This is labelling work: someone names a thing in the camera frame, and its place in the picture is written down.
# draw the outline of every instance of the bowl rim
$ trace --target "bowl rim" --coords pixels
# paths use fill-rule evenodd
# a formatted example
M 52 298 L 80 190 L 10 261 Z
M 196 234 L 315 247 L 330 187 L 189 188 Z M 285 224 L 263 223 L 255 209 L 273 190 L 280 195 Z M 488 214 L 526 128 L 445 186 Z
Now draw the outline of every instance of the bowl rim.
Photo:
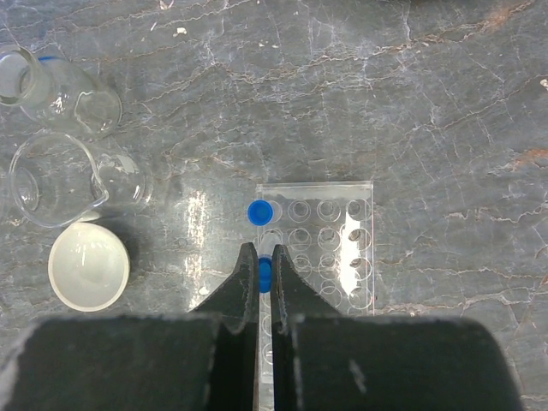
M 55 259 L 55 254 L 57 251 L 59 251 L 59 247 L 63 243 L 63 239 L 75 229 L 85 229 L 88 231 L 95 230 L 99 232 L 101 235 L 105 235 L 105 238 L 108 238 L 110 241 L 112 241 L 117 246 L 119 246 L 120 251 L 123 250 L 123 255 L 125 256 L 124 264 L 123 264 L 124 267 L 123 267 L 123 273 L 122 273 L 122 282 L 120 283 L 120 287 L 107 302 L 100 304 L 98 306 L 83 307 L 69 300 L 67 297 L 63 295 L 63 293 L 57 287 L 57 284 L 53 275 L 53 261 Z M 84 313 L 92 313 L 95 311 L 104 310 L 106 307 L 111 306 L 112 304 L 114 304 L 116 300 L 118 300 L 118 298 L 120 298 L 120 295 L 122 295 L 123 290 L 125 290 L 126 285 L 128 284 L 128 280 L 129 280 L 128 250 L 123 245 L 122 241 L 112 231 L 110 231 L 109 229 L 106 229 L 105 227 L 102 227 L 100 225 L 93 224 L 93 223 L 72 223 L 56 238 L 55 242 L 53 243 L 53 246 L 51 247 L 50 256 L 48 258 L 48 278 L 50 279 L 51 287 L 53 288 L 53 291 L 55 292 L 56 296 L 66 306 L 77 311 L 82 311 Z

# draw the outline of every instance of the blue stopper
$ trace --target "blue stopper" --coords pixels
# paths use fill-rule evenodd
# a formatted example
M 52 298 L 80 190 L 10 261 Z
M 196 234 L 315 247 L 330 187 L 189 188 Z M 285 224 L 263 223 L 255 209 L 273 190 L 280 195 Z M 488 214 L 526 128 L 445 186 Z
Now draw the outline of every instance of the blue stopper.
M 266 257 L 259 259 L 259 292 L 268 293 L 272 284 L 272 261 Z
M 267 225 L 274 215 L 274 210 L 268 201 L 255 200 L 247 208 L 247 218 L 254 225 Z

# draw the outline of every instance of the glass flask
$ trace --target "glass flask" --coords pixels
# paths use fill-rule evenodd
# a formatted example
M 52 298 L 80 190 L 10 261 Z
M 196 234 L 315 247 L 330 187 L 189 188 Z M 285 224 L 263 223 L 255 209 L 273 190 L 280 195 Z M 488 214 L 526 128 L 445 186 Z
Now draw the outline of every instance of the glass flask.
M 39 134 L 17 149 L 9 187 L 25 217 L 54 228 L 142 211 L 152 175 L 125 152 L 84 145 L 67 134 Z
M 0 103 L 85 139 L 112 133 L 122 114 L 118 95 L 84 70 L 60 57 L 37 58 L 19 45 L 0 48 Z

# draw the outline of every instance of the beaker rim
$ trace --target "beaker rim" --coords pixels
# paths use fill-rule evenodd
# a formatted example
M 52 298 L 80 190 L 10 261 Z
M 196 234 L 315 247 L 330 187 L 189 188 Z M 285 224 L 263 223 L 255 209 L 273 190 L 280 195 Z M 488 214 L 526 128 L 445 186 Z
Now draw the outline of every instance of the beaker rim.
M 29 94 L 33 92 L 38 84 L 40 62 L 31 51 L 20 45 L 5 45 L 0 47 L 0 60 L 8 54 L 18 54 L 25 59 L 29 67 L 29 80 L 25 90 L 16 96 L 3 96 L 0 94 L 0 104 L 16 107 L 25 103 Z
M 84 207 L 83 210 L 77 211 L 72 218 L 68 218 L 65 221 L 61 222 L 52 222 L 52 221 L 45 221 L 36 215 L 34 215 L 31 211 L 28 210 L 26 205 L 24 204 L 21 196 L 19 195 L 19 190 L 17 187 L 17 178 L 16 178 L 16 171 L 19 159 L 24 155 L 24 153 L 32 146 L 34 146 L 38 141 L 44 140 L 48 137 L 52 138 L 58 138 L 61 140 L 66 140 L 67 142 L 74 144 L 78 146 L 87 156 L 90 165 L 92 166 L 92 178 L 95 179 L 95 182 L 97 183 L 98 189 L 100 190 L 101 195 L 97 197 L 95 201 L 90 203 L 88 206 Z M 97 162 L 95 161 L 95 158 L 93 157 L 91 151 L 89 148 L 84 145 L 81 141 L 76 139 L 75 137 L 64 134 L 64 133 L 45 133 L 45 134 L 37 134 L 33 137 L 29 138 L 27 141 L 25 141 L 23 144 L 17 148 L 17 151 L 15 152 L 15 155 L 13 156 L 11 160 L 11 164 L 9 165 L 9 188 L 11 190 L 12 197 L 19 208 L 19 210 L 23 213 L 23 215 L 28 218 L 33 223 L 41 226 L 46 227 L 49 229 L 52 228 L 58 228 L 58 227 L 64 227 L 66 225 L 75 223 L 79 219 L 81 219 L 86 213 L 89 211 L 101 206 L 108 198 L 109 198 L 109 192 L 106 189 L 106 186 L 104 185 L 103 181 L 101 180 L 101 177 L 98 173 L 98 167 Z

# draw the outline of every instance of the brown stain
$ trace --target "brown stain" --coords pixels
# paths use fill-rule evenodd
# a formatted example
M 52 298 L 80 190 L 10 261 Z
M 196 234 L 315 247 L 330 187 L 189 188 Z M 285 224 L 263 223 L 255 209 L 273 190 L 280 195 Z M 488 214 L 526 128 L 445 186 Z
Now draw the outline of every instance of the brown stain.
M 514 169 L 516 167 L 520 167 L 522 165 L 534 163 L 537 160 L 544 159 L 548 159 L 548 150 L 544 148 L 534 148 L 532 150 L 524 152 L 514 161 Z
M 499 28 L 504 26 L 506 21 L 508 21 L 513 14 L 519 13 L 525 10 L 527 7 L 529 7 L 533 3 L 534 3 L 534 0 L 529 0 L 523 3 L 515 4 L 512 6 L 506 6 L 501 9 L 493 10 L 489 14 L 487 19 L 483 21 L 482 31 L 485 31 L 485 30 L 489 30 L 492 32 L 497 31 Z

